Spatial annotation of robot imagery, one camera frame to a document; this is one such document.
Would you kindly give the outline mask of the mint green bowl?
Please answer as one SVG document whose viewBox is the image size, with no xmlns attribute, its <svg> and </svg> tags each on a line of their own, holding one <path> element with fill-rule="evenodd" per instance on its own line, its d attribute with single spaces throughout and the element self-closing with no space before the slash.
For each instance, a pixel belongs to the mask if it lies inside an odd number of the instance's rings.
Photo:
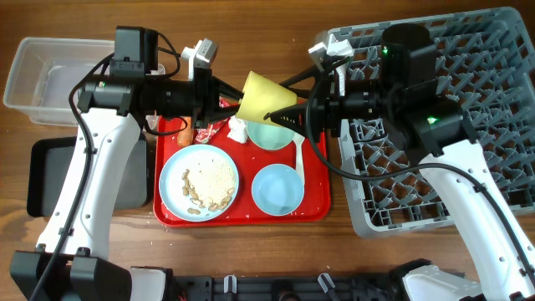
<svg viewBox="0 0 535 301">
<path fill-rule="evenodd" d="M 290 144 L 294 132 L 290 129 L 249 121 L 247 134 L 252 143 L 266 151 L 278 151 Z"/>
</svg>

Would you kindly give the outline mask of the yellow plastic cup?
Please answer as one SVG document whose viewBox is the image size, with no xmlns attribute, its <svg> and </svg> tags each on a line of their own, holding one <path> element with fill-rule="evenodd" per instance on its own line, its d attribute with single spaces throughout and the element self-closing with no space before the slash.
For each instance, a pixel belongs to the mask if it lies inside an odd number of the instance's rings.
<svg viewBox="0 0 535 301">
<path fill-rule="evenodd" d="M 298 102 L 294 92 L 253 71 L 247 76 L 242 92 L 236 117 L 259 124 L 277 126 L 270 118 L 264 119 L 264 116 Z"/>
</svg>

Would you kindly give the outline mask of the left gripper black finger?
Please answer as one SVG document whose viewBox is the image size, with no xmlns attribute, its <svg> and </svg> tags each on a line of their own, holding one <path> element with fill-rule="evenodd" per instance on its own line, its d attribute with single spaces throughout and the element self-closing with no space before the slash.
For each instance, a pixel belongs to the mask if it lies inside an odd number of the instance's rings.
<svg viewBox="0 0 535 301">
<path fill-rule="evenodd" d="M 237 113 L 237 109 L 207 110 L 204 116 L 206 125 L 228 119 Z"/>
<path fill-rule="evenodd" d="M 226 82 L 220 80 L 217 77 L 212 78 L 212 82 L 215 86 L 216 92 L 226 98 L 226 99 L 232 99 L 239 101 L 243 98 L 243 92 L 232 87 L 231 85 L 227 84 Z"/>
</svg>

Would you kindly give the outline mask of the light blue bowl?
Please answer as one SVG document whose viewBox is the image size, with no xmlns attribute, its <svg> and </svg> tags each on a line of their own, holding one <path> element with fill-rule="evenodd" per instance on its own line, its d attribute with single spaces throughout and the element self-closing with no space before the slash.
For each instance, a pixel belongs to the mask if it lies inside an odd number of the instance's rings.
<svg viewBox="0 0 535 301">
<path fill-rule="evenodd" d="M 271 164 L 254 176 L 251 193 L 258 209 L 270 216 L 283 217 L 301 205 L 304 183 L 292 167 Z"/>
</svg>

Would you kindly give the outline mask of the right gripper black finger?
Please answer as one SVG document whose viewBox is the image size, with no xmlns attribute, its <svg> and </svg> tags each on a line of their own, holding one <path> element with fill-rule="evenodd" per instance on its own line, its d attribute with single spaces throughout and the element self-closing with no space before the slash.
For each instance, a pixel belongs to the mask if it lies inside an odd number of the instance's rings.
<svg viewBox="0 0 535 301">
<path fill-rule="evenodd" d="M 306 108 L 306 102 L 297 103 L 280 110 L 268 112 L 263 116 L 263 119 L 269 120 L 275 125 L 290 129 L 301 136 L 306 136 Z"/>
<path fill-rule="evenodd" d="M 321 79 L 322 79 L 323 73 L 316 67 L 311 66 L 304 71 L 300 72 L 299 74 L 294 75 L 293 77 L 286 79 L 279 84 L 284 87 L 285 89 L 288 89 L 292 92 L 294 92 L 299 98 L 303 99 L 309 99 L 309 98 L 315 98 L 318 99 L 321 95 Z M 313 88 L 310 90 L 306 89 L 296 89 L 292 88 L 292 85 L 297 84 L 299 82 L 304 81 L 305 79 L 314 78 L 314 84 Z"/>
</svg>

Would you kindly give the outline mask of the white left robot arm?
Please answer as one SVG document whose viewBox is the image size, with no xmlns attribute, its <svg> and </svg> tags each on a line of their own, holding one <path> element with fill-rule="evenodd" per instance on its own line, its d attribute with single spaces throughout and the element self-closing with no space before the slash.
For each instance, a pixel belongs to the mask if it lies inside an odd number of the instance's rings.
<svg viewBox="0 0 535 301">
<path fill-rule="evenodd" d="M 217 46 L 204 39 L 176 52 L 159 46 L 162 34 L 119 27 L 115 50 L 71 90 L 69 106 L 79 129 L 58 202 L 32 252 L 13 255 L 10 274 L 29 300 L 177 300 L 169 268 L 122 268 L 109 256 L 111 217 L 126 163 L 147 117 L 190 118 L 192 129 L 226 119 L 236 106 L 221 97 L 242 93 L 212 74 Z M 156 74 L 160 52 L 187 63 L 188 78 Z"/>
</svg>

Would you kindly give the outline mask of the white plastic spoon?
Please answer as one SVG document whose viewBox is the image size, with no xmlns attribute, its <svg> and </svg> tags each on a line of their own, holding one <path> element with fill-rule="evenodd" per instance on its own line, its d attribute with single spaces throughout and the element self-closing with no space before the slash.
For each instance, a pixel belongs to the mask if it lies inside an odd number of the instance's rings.
<svg viewBox="0 0 535 301">
<path fill-rule="evenodd" d="M 304 141 L 305 141 L 305 138 L 298 133 L 296 133 L 293 137 L 293 143 L 295 144 L 295 147 L 296 147 L 295 170 L 303 184 L 305 184 L 304 167 L 303 167 L 303 150 L 302 150 L 302 145 Z"/>
</svg>

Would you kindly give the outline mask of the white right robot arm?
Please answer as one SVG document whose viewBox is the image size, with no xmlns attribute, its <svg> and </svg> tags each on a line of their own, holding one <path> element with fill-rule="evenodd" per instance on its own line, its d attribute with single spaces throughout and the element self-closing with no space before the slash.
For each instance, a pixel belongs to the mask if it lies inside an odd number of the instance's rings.
<svg viewBox="0 0 535 301">
<path fill-rule="evenodd" d="M 534 297 L 534 246 L 494 181 L 467 112 L 437 91 L 436 45 L 414 23 L 389 26 L 381 36 L 380 76 L 344 78 L 346 58 L 336 55 L 294 77 L 313 78 L 306 102 L 267 110 L 265 120 L 310 142 L 343 120 L 382 119 L 390 138 L 411 159 L 445 203 L 471 254 L 488 300 Z"/>
</svg>

